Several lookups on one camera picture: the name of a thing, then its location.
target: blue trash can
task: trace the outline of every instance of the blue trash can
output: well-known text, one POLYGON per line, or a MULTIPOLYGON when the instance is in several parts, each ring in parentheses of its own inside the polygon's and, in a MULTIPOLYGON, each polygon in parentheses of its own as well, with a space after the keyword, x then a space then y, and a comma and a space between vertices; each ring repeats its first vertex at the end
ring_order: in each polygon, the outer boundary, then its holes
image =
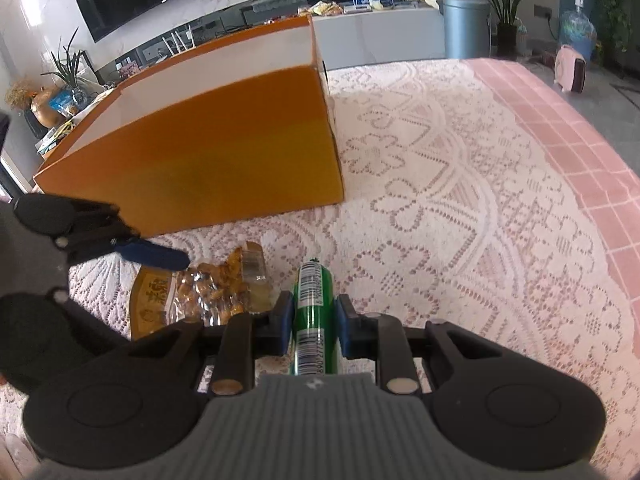
POLYGON ((489 57, 491 4, 488 0, 440 0, 447 59, 489 57))

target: open cardboard box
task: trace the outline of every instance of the open cardboard box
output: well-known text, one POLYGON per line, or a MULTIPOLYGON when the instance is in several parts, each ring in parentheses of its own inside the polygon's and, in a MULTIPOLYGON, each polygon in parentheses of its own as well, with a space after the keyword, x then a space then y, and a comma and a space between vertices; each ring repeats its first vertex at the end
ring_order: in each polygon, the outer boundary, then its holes
POLYGON ((144 237, 312 208, 344 199, 333 124, 312 23, 291 18, 125 81, 34 179, 144 237))

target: electrical outlet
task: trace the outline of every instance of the electrical outlet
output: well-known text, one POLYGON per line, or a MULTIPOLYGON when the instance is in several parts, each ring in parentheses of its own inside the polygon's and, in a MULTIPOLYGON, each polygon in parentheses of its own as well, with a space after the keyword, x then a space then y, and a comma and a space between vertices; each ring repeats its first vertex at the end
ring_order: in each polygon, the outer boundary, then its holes
POLYGON ((545 20, 550 20, 551 16, 552 16, 551 8, 543 7, 543 6, 539 6, 539 5, 534 5, 533 6, 533 15, 537 16, 538 18, 544 18, 545 20))

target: snack packet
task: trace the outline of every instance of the snack packet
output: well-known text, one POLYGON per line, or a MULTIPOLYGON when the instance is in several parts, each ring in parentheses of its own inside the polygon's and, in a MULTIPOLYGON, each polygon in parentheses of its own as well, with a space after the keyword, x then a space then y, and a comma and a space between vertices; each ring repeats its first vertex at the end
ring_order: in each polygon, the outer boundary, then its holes
POLYGON ((241 312, 268 312, 270 296, 264 253, 255 242, 236 248, 218 266, 201 262, 175 274, 142 267, 129 300, 131 337, 144 337, 181 319, 215 326, 241 312))

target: green vine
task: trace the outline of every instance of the green vine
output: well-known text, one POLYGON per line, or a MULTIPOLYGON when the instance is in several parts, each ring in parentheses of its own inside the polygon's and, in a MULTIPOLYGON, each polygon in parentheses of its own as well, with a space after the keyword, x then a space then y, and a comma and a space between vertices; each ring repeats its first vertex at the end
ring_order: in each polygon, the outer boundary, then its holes
POLYGON ((607 50, 626 52, 628 49, 633 31, 625 3, 626 0, 597 0, 598 39, 607 50))

